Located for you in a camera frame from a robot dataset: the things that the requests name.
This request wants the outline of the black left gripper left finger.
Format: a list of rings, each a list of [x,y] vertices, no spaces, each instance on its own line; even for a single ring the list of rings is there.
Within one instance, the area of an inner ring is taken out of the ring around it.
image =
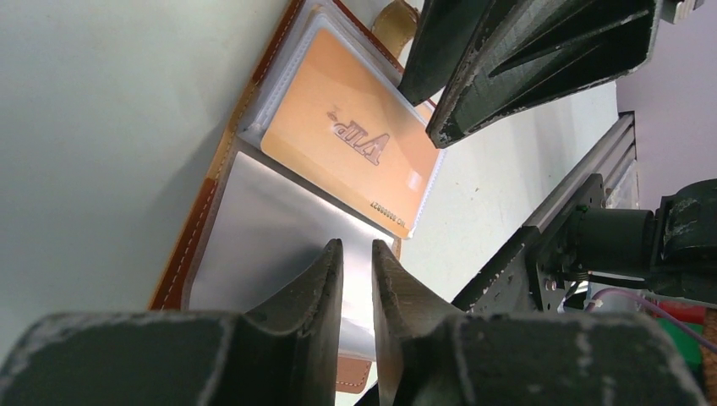
[[[60,313],[1,368],[4,405],[332,405],[342,242],[252,310]]]

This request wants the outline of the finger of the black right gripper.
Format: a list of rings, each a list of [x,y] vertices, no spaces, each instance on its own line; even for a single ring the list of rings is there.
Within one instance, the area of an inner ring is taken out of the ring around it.
[[[651,57],[659,1],[491,1],[426,131],[437,148],[629,75]]]
[[[424,2],[398,90],[414,106],[443,89],[463,55],[488,0]]]

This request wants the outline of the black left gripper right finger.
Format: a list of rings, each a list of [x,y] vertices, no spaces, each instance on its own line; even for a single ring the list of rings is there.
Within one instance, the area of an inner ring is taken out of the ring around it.
[[[380,405],[704,405],[668,334],[639,313],[463,312],[372,244]]]

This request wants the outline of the gold VIP card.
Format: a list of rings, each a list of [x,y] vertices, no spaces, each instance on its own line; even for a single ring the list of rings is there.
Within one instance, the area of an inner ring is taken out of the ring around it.
[[[424,120],[326,27],[260,149],[399,238],[411,237],[440,152]]]

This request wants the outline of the brown leather card holder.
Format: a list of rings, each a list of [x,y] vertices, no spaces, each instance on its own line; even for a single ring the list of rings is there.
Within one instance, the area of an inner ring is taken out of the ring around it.
[[[426,127],[433,104],[413,106],[398,92],[402,66],[344,3],[291,1],[223,131],[150,308],[244,313],[338,239],[343,285],[336,391],[361,393],[375,363],[371,246],[381,240],[398,255],[404,239],[260,149],[320,27],[337,34]]]

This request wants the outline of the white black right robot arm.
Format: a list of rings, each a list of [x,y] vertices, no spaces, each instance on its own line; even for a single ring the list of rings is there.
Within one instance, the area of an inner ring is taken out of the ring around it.
[[[504,118],[642,67],[661,22],[697,1],[427,1],[398,86],[440,95],[427,125],[445,149]],[[556,310],[580,282],[716,300],[716,182],[689,185],[657,211],[603,208],[605,176],[578,166],[453,304],[468,312]]]

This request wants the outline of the aluminium frame rail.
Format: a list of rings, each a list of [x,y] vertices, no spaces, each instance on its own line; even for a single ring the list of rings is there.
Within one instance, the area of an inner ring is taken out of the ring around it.
[[[635,112],[621,112],[616,122],[523,225],[544,231],[592,174],[603,177],[602,188],[605,195],[608,195],[637,160],[635,123]]]

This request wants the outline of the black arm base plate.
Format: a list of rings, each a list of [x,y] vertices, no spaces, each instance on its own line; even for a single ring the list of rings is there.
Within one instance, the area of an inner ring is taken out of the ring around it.
[[[363,405],[576,405],[594,385],[577,374],[573,317],[556,309],[569,276],[559,247],[573,214],[598,207],[590,175],[544,231],[521,227],[452,301],[372,244],[377,383]]]

